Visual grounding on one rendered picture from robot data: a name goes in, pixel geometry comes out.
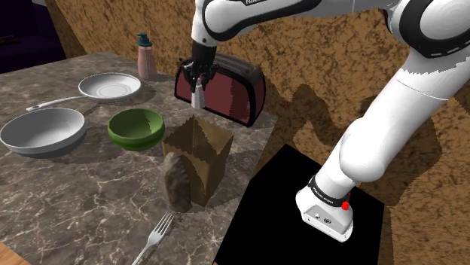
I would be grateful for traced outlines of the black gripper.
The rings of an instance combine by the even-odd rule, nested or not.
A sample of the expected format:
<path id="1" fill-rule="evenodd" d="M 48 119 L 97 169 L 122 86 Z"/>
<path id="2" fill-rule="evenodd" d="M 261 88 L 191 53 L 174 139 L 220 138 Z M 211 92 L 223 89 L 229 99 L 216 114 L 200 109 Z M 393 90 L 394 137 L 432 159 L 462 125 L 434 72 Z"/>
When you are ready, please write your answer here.
<path id="1" fill-rule="evenodd" d="M 184 65 L 185 80 L 190 86 L 190 91 L 195 92 L 197 83 L 197 73 L 201 75 L 201 85 L 203 89 L 215 77 L 218 71 L 218 65 L 213 64 L 217 47 L 207 47 L 196 41 L 192 44 L 191 58 L 193 62 Z"/>

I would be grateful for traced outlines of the white salt shaker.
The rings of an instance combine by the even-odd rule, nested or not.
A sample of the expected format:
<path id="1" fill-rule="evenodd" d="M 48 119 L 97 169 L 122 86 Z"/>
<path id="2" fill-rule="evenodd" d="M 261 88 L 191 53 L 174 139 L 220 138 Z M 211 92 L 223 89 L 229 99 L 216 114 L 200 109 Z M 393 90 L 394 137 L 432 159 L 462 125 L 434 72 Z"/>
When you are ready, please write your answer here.
<path id="1" fill-rule="evenodd" d="M 205 97 L 204 97 L 203 85 L 201 83 L 201 78 L 197 79 L 194 92 L 191 94 L 191 106 L 193 108 L 205 107 Z"/>

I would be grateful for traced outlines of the dark red toaster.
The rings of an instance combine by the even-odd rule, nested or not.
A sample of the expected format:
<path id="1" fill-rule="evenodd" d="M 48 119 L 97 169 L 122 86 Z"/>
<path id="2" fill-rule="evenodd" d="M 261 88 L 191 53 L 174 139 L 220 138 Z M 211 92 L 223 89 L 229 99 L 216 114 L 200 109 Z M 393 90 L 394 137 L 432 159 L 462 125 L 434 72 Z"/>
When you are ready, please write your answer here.
<path id="1" fill-rule="evenodd" d="M 266 84 L 262 70 L 234 56 L 215 55 L 219 68 L 204 91 L 205 109 L 250 127 L 263 110 Z"/>

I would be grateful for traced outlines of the pink soap dispenser teal pump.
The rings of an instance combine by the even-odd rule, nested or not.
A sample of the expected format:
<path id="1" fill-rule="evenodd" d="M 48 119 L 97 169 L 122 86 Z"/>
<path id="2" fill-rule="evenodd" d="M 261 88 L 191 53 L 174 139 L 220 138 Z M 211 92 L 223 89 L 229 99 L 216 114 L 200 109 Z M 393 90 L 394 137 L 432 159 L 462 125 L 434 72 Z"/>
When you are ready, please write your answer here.
<path id="1" fill-rule="evenodd" d="M 139 33 L 137 35 L 139 46 L 138 56 L 138 71 L 139 77 L 148 81 L 155 81 L 157 77 L 157 68 L 152 53 L 152 42 L 146 33 Z"/>

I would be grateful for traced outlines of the brown paper bag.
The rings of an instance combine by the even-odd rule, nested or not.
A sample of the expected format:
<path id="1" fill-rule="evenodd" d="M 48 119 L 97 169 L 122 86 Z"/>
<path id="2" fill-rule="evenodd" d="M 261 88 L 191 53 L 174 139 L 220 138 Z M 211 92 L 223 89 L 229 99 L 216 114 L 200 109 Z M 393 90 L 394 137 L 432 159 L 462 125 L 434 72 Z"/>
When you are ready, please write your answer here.
<path id="1" fill-rule="evenodd" d="M 206 206 L 225 174 L 234 134 L 192 116 L 163 140 L 163 153 L 178 154 L 191 186 L 191 201 Z"/>

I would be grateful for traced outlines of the green bowl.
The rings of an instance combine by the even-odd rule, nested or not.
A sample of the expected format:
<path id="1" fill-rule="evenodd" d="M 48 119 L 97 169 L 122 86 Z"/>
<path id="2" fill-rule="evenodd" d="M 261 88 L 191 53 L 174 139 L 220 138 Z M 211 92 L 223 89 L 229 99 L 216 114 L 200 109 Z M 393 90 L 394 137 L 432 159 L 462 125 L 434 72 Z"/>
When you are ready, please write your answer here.
<path id="1" fill-rule="evenodd" d="M 147 108 L 130 108 L 115 114 L 108 122 L 108 135 L 128 151 L 143 151 L 155 146 L 165 133 L 162 116 Z"/>

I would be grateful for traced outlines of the white frying pan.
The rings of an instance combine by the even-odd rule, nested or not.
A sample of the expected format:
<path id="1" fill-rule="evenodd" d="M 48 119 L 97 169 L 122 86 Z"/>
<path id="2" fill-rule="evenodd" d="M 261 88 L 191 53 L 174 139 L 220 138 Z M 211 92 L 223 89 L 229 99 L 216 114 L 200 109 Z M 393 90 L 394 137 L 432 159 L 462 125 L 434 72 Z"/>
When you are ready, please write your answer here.
<path id="1" fill-rule="evenodd" d="M 106 72 L 91 75 L 78 84 L 80 96 L 56 99 L 49 102 L 33 105 L 26 111 L 35 111 L 63 102 L 79 99 L 93 99 L 99 102 L 119 102 L 135 96 L 141 89 L 141 81 L 128 74 Z"/>

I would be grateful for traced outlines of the grey brown rough lump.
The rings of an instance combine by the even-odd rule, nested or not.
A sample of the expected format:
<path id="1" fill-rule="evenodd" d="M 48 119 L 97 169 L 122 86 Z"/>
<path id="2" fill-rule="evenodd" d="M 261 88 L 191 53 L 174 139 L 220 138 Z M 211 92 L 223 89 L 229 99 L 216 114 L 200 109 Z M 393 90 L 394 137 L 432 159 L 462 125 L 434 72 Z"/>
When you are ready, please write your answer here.
<path id="1" fill-rule="evenodd" d="M 191 205 L 191 186 L 180 156 L 169 152 L 163 161 L 163 185 L 170 208 L 175 212 L 187 212 Z"/>

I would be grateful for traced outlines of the silver fork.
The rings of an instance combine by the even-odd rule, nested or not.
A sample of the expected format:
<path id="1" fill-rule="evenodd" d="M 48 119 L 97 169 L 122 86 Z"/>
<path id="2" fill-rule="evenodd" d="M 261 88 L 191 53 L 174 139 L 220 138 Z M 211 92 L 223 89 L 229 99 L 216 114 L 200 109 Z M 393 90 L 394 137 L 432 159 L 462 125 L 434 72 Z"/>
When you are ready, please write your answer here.
<path id="1" fill-rule="evenodd" d="M 156 227 L 151 231 L 148 237 L 148 241 L 145 247 L 141 250 L 137 258 L 133 261 L 132 265 L 137 265 L 139 260 L 141 259 L 142 255 L 154 245 L 157 245 L 163 237 L 166 235 L 167 230 L 169 229 L 170 225 L 172 224 L 174 216 L 169 212 L 166 212 L 164 216 L 160 219 Z"/>

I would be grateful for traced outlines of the black robot stand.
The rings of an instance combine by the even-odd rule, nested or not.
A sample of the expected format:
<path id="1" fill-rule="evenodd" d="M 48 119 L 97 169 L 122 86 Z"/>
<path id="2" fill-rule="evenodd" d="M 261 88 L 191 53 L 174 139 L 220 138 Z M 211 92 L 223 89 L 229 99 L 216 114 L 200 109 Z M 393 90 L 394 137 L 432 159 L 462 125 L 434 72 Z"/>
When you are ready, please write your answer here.
<path id="1" fill-rule="evenodd" d="M 301 219 L 295 195 L 320 165 L 284 145 L 250 180 L 216 265 L 378 265 L 384 204 L 355 187 L 351 237 L 338 242 Z"/>

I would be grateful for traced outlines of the white bowl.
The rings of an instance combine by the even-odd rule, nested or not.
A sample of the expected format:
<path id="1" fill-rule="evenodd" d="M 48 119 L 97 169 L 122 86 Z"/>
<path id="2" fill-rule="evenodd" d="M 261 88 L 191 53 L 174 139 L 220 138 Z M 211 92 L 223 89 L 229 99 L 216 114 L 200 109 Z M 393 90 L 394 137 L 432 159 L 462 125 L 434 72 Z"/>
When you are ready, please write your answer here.
<path id="1" fill-rule="evenodd" d="M 47 108 L 6 123 L 0 129 L 0 142 L 24 157 L 54 158 L 79 146 L 86 131 L 82 113 L 69 108 Z"/>

